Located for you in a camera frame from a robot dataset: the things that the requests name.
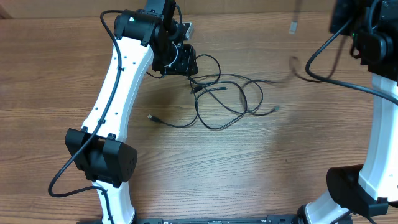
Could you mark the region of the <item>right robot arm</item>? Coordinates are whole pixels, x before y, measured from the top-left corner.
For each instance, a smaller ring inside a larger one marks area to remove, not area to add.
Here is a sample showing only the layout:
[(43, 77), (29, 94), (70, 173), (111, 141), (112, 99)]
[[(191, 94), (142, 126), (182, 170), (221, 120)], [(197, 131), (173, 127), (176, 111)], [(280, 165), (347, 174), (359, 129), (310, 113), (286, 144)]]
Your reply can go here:
[[(332, 36), (309, 58), (306, 73), (327, 83), (367, 93), (372, 109), (364, 162), (332, 167), (326, 191), (303, 205), (298, 223), (352, 223), (360, 215), (370, 223), (397, 206), (397, 1), (337, 1), (329, 28)], [(370, 73), (362, 86), (312, 71), (315, 59), (339, 36), (349, 37), (349, 54)]]

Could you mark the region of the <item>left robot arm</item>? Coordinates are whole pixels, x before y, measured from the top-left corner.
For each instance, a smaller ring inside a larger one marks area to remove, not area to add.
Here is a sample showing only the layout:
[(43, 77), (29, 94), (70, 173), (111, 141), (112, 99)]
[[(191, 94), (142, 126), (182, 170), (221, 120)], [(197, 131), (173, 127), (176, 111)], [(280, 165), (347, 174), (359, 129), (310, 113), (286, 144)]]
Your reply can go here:
[(80, 129), (69, 129), (65, 144), (71, 163), (97, 191), (101, 223), (132, 223), (135, 210), (129, 179), (137, 151), (126, 144), (129, 117), (148, 69), (189, 77), (198, 71), (188, 44), (193, 26), (175, 20), (175, 1), (147, 1), (143, 9), (116, 13), (112, 60), (96, 103)]

